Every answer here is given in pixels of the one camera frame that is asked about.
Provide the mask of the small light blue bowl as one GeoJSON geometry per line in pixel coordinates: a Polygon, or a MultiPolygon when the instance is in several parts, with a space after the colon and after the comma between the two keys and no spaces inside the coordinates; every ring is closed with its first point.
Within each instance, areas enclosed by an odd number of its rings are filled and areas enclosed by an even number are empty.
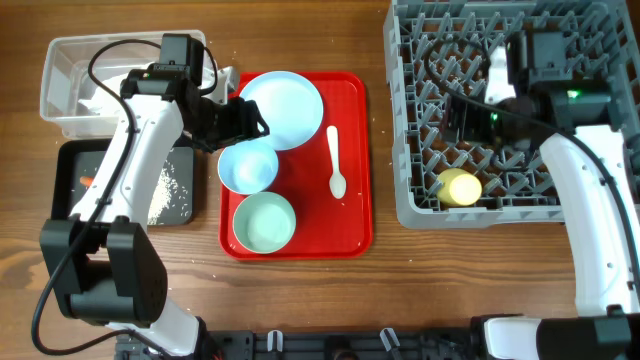
{"type": "Polygon", "coordinates": [[[276,151],[258,140],[225,148],[217,164],[221,183],[239,195],[252,195],[266,190],[275,181],[278,170],[276,151]]]}

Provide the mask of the yellow plastic cup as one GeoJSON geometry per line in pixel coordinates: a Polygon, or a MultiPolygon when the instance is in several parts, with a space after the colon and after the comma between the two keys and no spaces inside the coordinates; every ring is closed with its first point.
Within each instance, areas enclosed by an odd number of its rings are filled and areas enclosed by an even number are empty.
{"type": "Polygon", "coordinates": [[[437,176],[441,188],[436,192],[437,198],[448,206],[470,206],[481,197],[483,187],[473,174],[460,169],[451,168],[437,176]]]}

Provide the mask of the pile of white rice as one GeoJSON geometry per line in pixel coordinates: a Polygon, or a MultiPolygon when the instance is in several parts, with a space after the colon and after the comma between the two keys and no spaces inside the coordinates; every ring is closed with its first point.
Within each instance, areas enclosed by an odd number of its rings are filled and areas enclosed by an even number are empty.
{"type": "Polygon", "coordinates": [[[180,170],[169,161],[164,163],[155,187],[149,213],[149,225],[180,225],[192,214],[192,190],[188,181],[179,179],[180,170]]]}

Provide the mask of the green bowl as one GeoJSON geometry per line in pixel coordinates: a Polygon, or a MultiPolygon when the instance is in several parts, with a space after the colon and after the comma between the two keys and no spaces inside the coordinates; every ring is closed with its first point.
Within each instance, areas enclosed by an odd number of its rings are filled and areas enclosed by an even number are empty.
{"type": "Polygon", "coordinates": [[[293,238],[297,218],[292,205],[281,195],[260,192],[238,205],[232,220],[233,233],[251,253],[272,254],[293,238]]]}

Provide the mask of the white paper napkin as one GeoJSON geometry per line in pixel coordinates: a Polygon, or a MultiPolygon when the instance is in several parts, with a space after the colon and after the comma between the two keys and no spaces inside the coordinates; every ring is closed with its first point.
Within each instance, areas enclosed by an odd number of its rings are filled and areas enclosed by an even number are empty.
{"type": "MultiPolygon", "coordinates": [[[[93,69],[94,76],[111,91],[118,94],[121,82],[134,69],[147,69],[150,65],[142,63],[137,65],[98,66],[93,69]]],[[[104,89],[99,87],[85,71],[80,77],[75,114],[77,116],[119,116],[122,107],[104,89]]]]}

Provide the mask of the orange carrot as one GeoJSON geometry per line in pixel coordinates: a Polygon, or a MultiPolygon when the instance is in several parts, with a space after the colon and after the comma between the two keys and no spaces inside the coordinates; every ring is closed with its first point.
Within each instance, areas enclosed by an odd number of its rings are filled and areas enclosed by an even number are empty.
{"type": "Polygon", "coordinates": [[[87,177],[87,176],[81,176],[79,178],[79,182],[82,186],[85,187],[91,187],[92,183],[93,183],[93,178],[92,177],[87,177]]]}

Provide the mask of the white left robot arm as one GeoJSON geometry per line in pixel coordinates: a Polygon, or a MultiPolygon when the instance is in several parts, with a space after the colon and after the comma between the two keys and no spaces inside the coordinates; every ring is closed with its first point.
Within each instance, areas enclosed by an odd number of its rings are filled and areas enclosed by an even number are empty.
{"type": "Polygon", "coordinates": [[[199,40],[167,33],[159,58],[134,69],[113,92],[122,115],[97,174],[68,215],[43,225],[49,273],[41,299],[61,314],[127,336],[160,359],[220,359],[205,322],[168,295],[167,270],[147,232],[153,193],[176,141],[214,152],[270,132],[253,101],[211,99],[202,83],[212,60],[199,40]]]}

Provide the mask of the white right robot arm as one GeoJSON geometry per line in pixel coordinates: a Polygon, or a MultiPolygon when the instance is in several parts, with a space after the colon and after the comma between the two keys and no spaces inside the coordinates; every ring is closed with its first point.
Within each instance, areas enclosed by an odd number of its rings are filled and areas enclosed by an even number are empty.
{"type": "Polygon", "coordinates": [[[573,318],[475,321],[486,359],[635,359],[639,355],[639,218],[611,86],[575,79],[564,36],[519,31],[485,63],[482,100],[452,93],[449,141],[538,151],[564,215],[576,277],[573,318]]]}

